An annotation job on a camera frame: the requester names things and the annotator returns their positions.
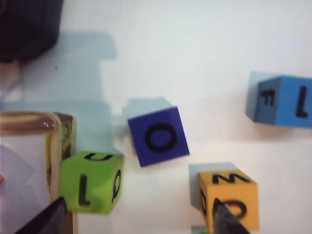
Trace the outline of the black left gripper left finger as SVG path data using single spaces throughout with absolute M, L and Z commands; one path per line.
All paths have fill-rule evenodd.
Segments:
M 66 215 L 65 199 L 59 197 L 20 228 L 16 234 L 61 234 Z

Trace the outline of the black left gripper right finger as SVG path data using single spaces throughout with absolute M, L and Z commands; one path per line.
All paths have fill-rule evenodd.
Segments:
M 250 234 L 218 198 L 214 200 L 213 228 L 214 234 Z

